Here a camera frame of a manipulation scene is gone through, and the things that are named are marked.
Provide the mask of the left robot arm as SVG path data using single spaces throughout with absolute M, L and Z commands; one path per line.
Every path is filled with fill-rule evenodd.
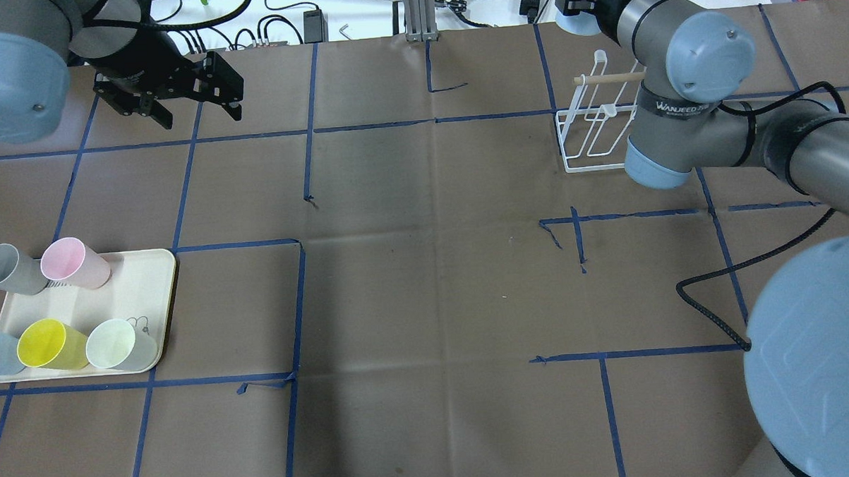
M 169 130 L 163 100 L 193 99 L 242 117 L 244 80 L 217 52 L 183 57 L 170 32 L 207 30 L 248 9 L 207 21 L 157 23 L 154 0 L 0 0 L 0 143 L 29 143 L 56 131 L 66 101 L 69 59 L 96 70 L 95 92 L 117 114 L 139 114 Z

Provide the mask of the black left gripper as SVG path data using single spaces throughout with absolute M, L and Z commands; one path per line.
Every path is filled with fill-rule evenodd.
M 219 105 L 234 121 L 242 120 L 245 81 L 219 52 L 205 53 L 199 61 L 170 55 L 134 72 L 103 63 L 94 67 L 93 89 L 117 114 L 138 114 L 170 130 L 174 115 L 161 101 L 185 98 Z

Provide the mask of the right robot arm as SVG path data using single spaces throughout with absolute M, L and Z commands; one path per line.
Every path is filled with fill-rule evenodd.
M 827 206 L 773 250 L 678 282 L 678 296 L 742 349 L 745 387 L 763 438 L 735 477 L 849 477 L 849 236 L 806 248 L 761 290 L 739 334 L 689 285 L 774 258 L 834 215 L 849 217 L 849 114 L 830 83 L 775 102 L 725 103 L 753 72 L 751 35 L 688 0 L 555 0 L 558 25 L 605 34 L 644 67 L 623 168 L 653 189 L 698 167 L 761 167 Z

